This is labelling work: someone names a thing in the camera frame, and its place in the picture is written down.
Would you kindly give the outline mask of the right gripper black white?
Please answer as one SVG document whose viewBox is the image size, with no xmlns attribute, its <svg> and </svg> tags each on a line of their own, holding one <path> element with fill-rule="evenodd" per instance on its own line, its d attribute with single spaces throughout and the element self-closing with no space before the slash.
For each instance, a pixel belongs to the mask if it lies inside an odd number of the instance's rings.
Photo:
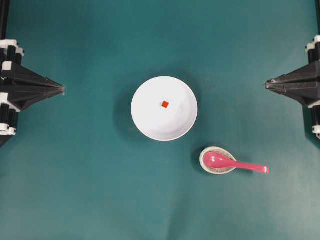
<svg viewBox="0 0 320 240">
<path fill-rule="evenodd" d="M 287 74 L 267 80 L 264 85 L 269 91 L 299 102 L 310 118 L 310 133 L 320 138 L 320 36 L 316 35 L 305 46 L 308 64 Z"/>
</svg>

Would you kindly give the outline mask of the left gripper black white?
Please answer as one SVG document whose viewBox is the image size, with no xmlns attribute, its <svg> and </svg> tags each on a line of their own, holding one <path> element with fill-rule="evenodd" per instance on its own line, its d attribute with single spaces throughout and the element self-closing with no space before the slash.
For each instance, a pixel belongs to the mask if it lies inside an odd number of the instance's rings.
<svg viewBox="0 0 320 240">
<path fill-rule="evenodd" d="M 21 66 L 24 50 L 15 39 L 0 41 L 0 134 L 17 133 L 19 112 L 63 94 L 60 83 Z M 5 73 L 10 71 L 10 79 Z"/>
</svg>

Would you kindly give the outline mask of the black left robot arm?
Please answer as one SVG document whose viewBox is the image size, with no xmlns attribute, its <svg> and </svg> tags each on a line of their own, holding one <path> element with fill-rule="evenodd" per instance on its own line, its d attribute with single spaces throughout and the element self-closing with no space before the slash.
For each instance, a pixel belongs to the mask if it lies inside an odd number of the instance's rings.
<svg viewBox="0 0 320 240">
<path fill-rule="evenodd" d="M 10 1 L 0 2 L 0 136 L 17 133 L 19 113 L 30 106 L 63 94 L 63 85 L 22 66 L 24 49 L 7 39 Z"/>
</svg>

